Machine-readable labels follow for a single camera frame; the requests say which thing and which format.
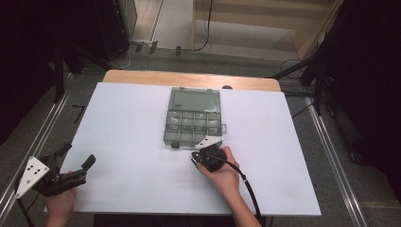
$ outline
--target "black device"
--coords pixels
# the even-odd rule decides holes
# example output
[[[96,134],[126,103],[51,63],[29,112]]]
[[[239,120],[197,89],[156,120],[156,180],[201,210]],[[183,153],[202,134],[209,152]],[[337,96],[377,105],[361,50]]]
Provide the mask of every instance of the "black device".
[[[35,191],[46,197],[51,197],[86,183],[86,173],[96,161],[93,154],[81,165],[82,169],[60,174],[61,167],[58,165],[59,158],[71,147],[70,144],[67,144],[60,151],[40,158],[40,161],[49,167],[50,170],[32,187]]]
[[[216,170],[219,170],[225,164],[225,162],[223,162],[222,160],[226,161],[227,156],[225,155],[224,151],[218,147],[217,144],[214,144],[206,148],[201,148],[199,152],[192,152],[191,160],[194,164],[202,163],[207,168],[207,170],[209,170],[210,172],[214,172]]]
[[[248,191],[250,192],[254,209],[256,211],[255,215],[256,219],[259,221],[261,226],[266,226],[266,223],[262,219],[262,216],[260,214],[259,205],[257,204],[256,197],[253,193],[251,184],[249,183],[247,177],[245,176],[245,174],[242,173],[239,167],[227,161],[227,156],[217,144],[213,144],[206,148],[201,148],[200,151],[194,151],[191,153],[191,155],[192,155],[191,161],[195,166],[197,166],[197,163],[202,163],[210,172],[214,172],[221,169],[224,164],[227,164],[228,166],[233,168],[236,172],[238,172],[242,180],[244,181],[244,184],[247,186]]]

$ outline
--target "black tripod leg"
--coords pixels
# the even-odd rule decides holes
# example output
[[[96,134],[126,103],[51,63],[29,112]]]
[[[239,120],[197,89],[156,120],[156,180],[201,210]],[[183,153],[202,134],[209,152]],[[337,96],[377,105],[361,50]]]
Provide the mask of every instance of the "black tripod leg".
[[[59,45],[57,45],[55,49],[54,68],[56,75],[56,96],[54,98],[54,103],[58,103],[64,94],[64,73],[62,72],[62,56],[61,47]]]

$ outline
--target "white table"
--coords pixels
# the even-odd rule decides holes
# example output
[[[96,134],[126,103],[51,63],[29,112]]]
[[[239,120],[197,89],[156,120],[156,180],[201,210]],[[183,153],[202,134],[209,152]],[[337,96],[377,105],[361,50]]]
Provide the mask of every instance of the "white table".
[[[61,171],[94,154],[76,212],[231,214],[190,161],[163,141],[169,86],[99,83]],[[284,94],[220,90],[223,145],[232,148],[264,216],[321,214]],[[241,194],[254,210],[243,183]]]

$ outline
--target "hand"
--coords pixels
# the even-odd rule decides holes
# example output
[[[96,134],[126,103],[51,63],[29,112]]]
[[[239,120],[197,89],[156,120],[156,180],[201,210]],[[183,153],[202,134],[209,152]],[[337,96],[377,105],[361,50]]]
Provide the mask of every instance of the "hand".
[[[57,196],[45,198],[48,212],[47,227],[68,226],[74,214],[74,205],[78,189],[76,187]]]
[[[227,161],[239,167],[239,163],[236,162],[233,153],[229,147],[222,148],[225,155],[227,156]],[[200,173],[206,176],[210,181],[212,181],[216,190],[224,197],[228,198],[233,195],[239,195],[239,176],[238,173],[230,167],[228,164],[224,164],[223,167],[217,171],[209,172],[207,168],[198,163],[198,168]]]

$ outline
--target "metal bracket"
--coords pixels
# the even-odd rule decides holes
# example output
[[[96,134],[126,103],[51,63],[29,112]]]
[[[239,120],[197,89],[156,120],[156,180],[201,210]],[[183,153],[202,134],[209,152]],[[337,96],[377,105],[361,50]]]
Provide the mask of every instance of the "metal bracket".
[[[218,142],[221,142],[223,140],[222,136],[209,136],[206,135],[200,143],[198,143],[195,147],[196,148],[207,148],[209,146],[212,146]]]
[[[24,171],[24,175],[21,178],[20,185],[18,186],[18,190],[15,194],[15,198],[21,199],[24,194],[33,185],[35,185],[35,183],[37,183],[44,175],[46,175],[48,171],[49,168],[45,164],[35,157],[30,156],[26,164],[26,170]]]

